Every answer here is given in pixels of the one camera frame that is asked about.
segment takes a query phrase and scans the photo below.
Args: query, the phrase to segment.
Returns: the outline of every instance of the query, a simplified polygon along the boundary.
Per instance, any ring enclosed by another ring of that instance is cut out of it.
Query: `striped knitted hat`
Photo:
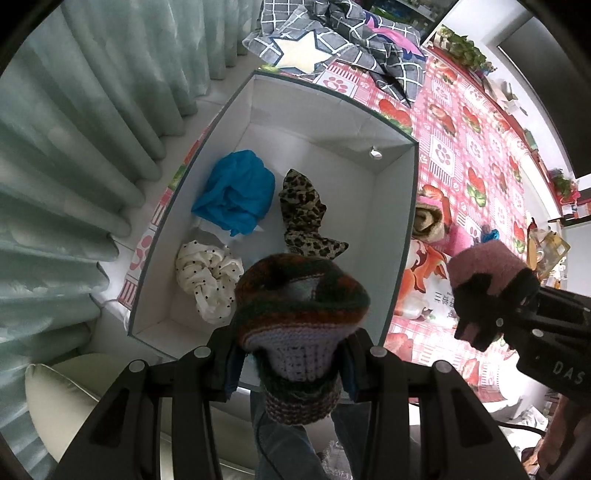
[[[305,425],[329,415],[342,388],[335,350],[369,307],[363,287],[330,260],[278,254],[242,276],[236,303],[232,323],[254,353],[270,418]]]

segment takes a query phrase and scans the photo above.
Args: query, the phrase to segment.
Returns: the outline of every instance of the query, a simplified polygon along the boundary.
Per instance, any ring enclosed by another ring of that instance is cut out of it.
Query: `pink fabric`
[[[525,262],[499,240],[464,250],[447,263],[452,288],[467,282],[475,273],[490,273],[492,282],[487,293],[495,297],[524,268],[527,268]]]
[[[450,226],[449,233],[446,234],[443,240],[431,244],[433,248],[445,252],[450,257],[455,257],[472,245],[474,245],[474,237],[455,223]]]
[[[443,209],[443,205],[441,200],[432,199],[430,197],[425,197],[425,195],[419,195],[417,197],[417,203],[426,203],[427,205],[431,205],[432,207],[437,207],[440,210]]]

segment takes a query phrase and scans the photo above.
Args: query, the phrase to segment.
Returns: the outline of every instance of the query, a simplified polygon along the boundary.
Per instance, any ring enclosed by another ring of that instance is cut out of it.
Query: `curtain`
[[[35,479],[55,467],[24,371],[88,341],[119,211],[157,180],[163,135],[246,51],[261,0],[66,0],[0,77],[0,433]]]

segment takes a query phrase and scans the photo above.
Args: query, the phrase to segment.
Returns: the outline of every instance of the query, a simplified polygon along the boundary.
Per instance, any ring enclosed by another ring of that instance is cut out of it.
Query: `jeans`
[[[331,414],[355,480],[361,477],[370,408],[369,403],[339,404]],[[253,391],[251,420],[259,454],[256,480],[327,480],[304,427],[282,425],[271,420],[265,410],[263,395]]]

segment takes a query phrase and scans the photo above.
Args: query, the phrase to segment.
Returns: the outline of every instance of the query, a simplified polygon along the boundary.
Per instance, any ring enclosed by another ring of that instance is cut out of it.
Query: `small blue object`
[[[248,235],[273,200],[275,176],[252,150],[230,153],[216,163],[191,212],[230,236]]]
[[[491,240],[498,240],[499,238],[501,238],[501,236],[499,235],[499,231],[495,228],[488,235],[482,236],[482,243],[485,244],[487,242],[490,242]]]

